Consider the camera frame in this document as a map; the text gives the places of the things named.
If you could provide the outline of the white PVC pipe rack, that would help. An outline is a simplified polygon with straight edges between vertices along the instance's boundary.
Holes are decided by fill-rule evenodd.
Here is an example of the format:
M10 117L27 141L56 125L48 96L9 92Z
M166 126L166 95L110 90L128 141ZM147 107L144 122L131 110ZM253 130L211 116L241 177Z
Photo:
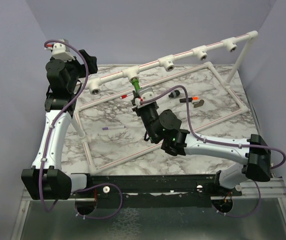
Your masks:
M208 68L209 70L212 71L212 73L214 74L214 76L219 80L220 84L223 86L223 88L230 94L230 96L235 100L236 104L239 106L239 109L237 111L232 112L229 115L223 116L218 118L217 120L214 120L210 123L208 123L207 125L202 125L201 127L197 128L196 130L204 130L206 128L212 127L216 124L219 124L225 120L231 119L232 117L238 116L240 114L244 114L246 112L249 111L249 108L244 104L244 102L236 95L236 93L233 91L233 89L230 87L230 82L233 79L236 71L238 70L242 60L245 57L245 54L248 52L248 50L250 49L252 43L254 42L254 40L256 39L256 37L258 36L258 32L256 30L254 31L250 31L246 34L243 34L241 36L237 36L237 37L230 37L224 40L221 40L219 42L216 43L212 43L212 44L208 44L208 45L202 45L202 46L198 46L195 48L192 48L191 50L182 52L182 53L177 53L177 54L170 54L164 57L161 57L157 60L154 60L152 62L149 63L145 63L142 65L134 65L134 66L130 66L128 68L125 68L121 71L118 72L114 72L111 73L109 75L105 75L105 76L99 76L99 77L95 77L91 80L89 80L89 83L84 83L85 85L85 89L90 91L90 94L92 95L97 95L100 92L100 86L106 83L109 83L111 81L115 81L118 79L128 79L128 80L133 80L133 79L138 79L139 73L144 72L144 71L148 71L151 70L153 68L156 67L163 67L167 72L172 71L175 68L174 62L187 58L187 57L197 57L199 60L201 61L205 61L205 59L207 58L207 53L211 50L215 50L215 49L219 49L219 48L226 48L229 52L233 52L234 50L236 50L237 48L237 43L241 42L241 41L246 41L245 46L243 47L239 57L237 58L230 74L228 75L227 79L224 80L221 75L217 72L217 70L215 70L214 65L212 64L212 62L207 61L201 65L197 65L193 68L166 76L164 78L160 78L158 80L154 80L152 82L150 82L151 86L154 86L156 84L161 84L163 82L166 82L168 80L172 80L174 78L178 78L178 77L182 77L186 74L191 74L195 71L204 69L204 68ZM79 116L79 112L85 109L89 109L91 107L94 107L98 104L102 104L105 103L107 101L110 100L114 100L120 96L126 95L130 93L130 89L126 90L126 91L120 91L118 93L115 93L113 95L101 98L99 100L95 100L92 101L90 103L86 103L83 104L79 107L77 107L76 113L74 114L76 116L76 122L79 124L80 128L82 129L82 122ZM85 140L85 131L82 129L81 134L79 135L79 137L82 140ZM136 152L131 156L127 156L123 159L120 160L115 160L109 164L106 164L102 167L97 167L94 163L94 160L92 159L91 156L91 151L90 151L90 147L88 144L88 140L85 140L83 143L83 147L85 150L85 156L86 159L89 163L89 173L91 174L97 174L99 172L101 172L102 170L107 170L111 167L123 164L128 162L129 160L133 160L136 157L140 157L144 154L147 154L149 152L152 152L156 149L160 148L160 145L157 146L153 146L150 147L148 149L145 149L143 151L140 152Z

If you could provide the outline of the green plastic water faucet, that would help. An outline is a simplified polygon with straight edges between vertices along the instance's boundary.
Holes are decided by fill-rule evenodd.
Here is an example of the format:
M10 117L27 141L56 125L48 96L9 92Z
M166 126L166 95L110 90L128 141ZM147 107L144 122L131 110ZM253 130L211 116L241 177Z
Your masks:
M140 90L139 79L137 77L134 77L130 80L130 83L134 87L135 92L138 93Z

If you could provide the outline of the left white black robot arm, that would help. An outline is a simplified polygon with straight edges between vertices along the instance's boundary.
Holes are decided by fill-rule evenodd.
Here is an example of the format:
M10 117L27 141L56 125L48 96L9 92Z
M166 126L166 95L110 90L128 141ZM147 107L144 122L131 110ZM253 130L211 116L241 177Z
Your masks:
M85 64L70 56L50 58L46 64L49 88L46 93L46 124L41 145L30 169L22 171L22 181L33 200L67 200L71 193L82 197L92 194L93 185L87 181L86 173L67 175L62 172L62 150L69 125L78 133L81 128L73 119L75 103L67 104L76 96L77 81L85 77L86 71L98 71L97 59L81 49Z

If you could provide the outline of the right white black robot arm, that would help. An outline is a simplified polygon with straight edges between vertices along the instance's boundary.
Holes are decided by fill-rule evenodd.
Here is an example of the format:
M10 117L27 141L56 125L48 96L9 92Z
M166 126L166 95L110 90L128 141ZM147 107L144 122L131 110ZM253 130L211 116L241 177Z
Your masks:
M158 113L156 102L141 104L153 97L153 91L148 91L143 94L134 93L132 99L132 110L141 118L146 129L145 141L161 143L161 149L171 156L206 155L235 163L216 173L212 189L217 195L225 195L246 180L270 181L271 151L267 149L267 144L260 135L252 134L250 138L243 139L193 135L181 128L182 121L172 110Z

